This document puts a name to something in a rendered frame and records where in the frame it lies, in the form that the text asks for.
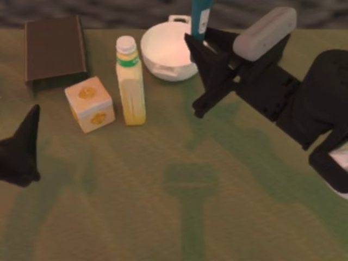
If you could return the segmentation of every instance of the dark background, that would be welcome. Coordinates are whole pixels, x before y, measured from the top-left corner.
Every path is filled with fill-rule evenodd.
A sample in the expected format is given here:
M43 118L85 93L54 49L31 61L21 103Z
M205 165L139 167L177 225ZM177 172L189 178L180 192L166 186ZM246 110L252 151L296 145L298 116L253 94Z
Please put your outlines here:
M296 8L298 28L348 28L348 0L215 0L209 26L246 28L276 6ZM0 27L79 14L85 28L149 28L190 7L190 0L0 0Z

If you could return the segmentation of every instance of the table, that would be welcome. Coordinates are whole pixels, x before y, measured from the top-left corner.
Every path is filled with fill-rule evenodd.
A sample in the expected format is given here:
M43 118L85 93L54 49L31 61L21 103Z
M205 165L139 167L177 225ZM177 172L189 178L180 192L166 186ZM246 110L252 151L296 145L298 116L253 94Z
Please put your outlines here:
M0 183L0 260L345 260L348 201L308 165L312 150L235 95L199 120L191 108L203 92L198 75L166 83L144 70L147 123L123 124L115 40L139 42L143 32L86 30L92 75L113 97L116 122L85 135L63 88L26 90L23 31L0 30L0 137L33 103L42 109L41 181ZM320 52L347 46L348 30L296 30L280 65L302 80ZM194 211L194 188L168 194L164 180L180 173L211 177L203 213Z

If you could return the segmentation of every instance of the dark brown container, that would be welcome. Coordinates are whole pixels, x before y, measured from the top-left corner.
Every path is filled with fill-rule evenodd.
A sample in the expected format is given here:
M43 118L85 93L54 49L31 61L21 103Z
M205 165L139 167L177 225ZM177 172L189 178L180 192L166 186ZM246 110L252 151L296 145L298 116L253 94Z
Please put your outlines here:
M33 90L70 86L89 77L78 16L33 21L25 26L25 81Z

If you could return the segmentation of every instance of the juice bottle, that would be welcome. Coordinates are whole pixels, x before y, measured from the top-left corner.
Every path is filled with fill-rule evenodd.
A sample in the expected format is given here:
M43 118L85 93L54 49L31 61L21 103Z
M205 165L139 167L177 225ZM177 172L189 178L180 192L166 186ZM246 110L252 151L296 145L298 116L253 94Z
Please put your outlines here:
M116 74L119 82L125 124L142 125L146 121L142 65L133 37L116 41Z

